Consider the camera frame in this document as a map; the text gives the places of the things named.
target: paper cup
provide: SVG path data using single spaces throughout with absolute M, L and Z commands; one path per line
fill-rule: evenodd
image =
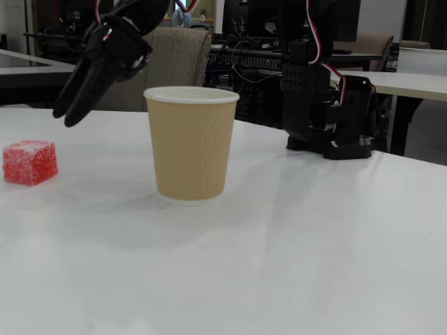
M 202 205 L 225 187 L 239 95 L 203 87 L 145 91 L 156 182 L 164 200 Z

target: chair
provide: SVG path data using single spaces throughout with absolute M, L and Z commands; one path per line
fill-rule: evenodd
M 428 42 L 420 42 L 418 40 L 403 40 L 400 43 L 400 47 L 406 47 L 406 48 L 411 48 L 411 49 L 432 49 L 432 47 L 430 46 L 430 43 Z
M 144 90 L 160 86 L 202 86 L 212 34 L 201 29 L 159 27 L 145 37 L 154 51 L 145 69 L 114 83 L 96 110 L 144 112 Z
M 382 60 L 372 61 L 369 70 L 382 72 L 386 66 L 391 43 L 393 43 L 393 36 L 387 33 L 359 33 L 356 42 L 335 42 L 334 49 L 348 50 L 358 54 L 381 54 Z

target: black robotic arm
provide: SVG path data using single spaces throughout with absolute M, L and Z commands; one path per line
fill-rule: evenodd
M 75 71 L 54 106 L 53 115 L 72 127 L 81 122 L 115 81 L 132 78 L 147 64 L 151 47 L 142 37 L 168 11 L 169 0 L 121 0 L 93 23 Z

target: sugar-coated candy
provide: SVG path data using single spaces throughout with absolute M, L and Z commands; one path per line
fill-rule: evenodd
M 45 141 L 23 141 L 3 148 L 7 182 L 34 186 L 58 173 L 56 147 Z

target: white cup rim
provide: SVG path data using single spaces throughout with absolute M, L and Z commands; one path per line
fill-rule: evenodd
M 231 91 L 190 86 L 154 87 L 153 89 L 147 89 L 144 96 L 146 99 L 161 103 L 187 105 L 235 103 L 240 99 L 239 94 Z

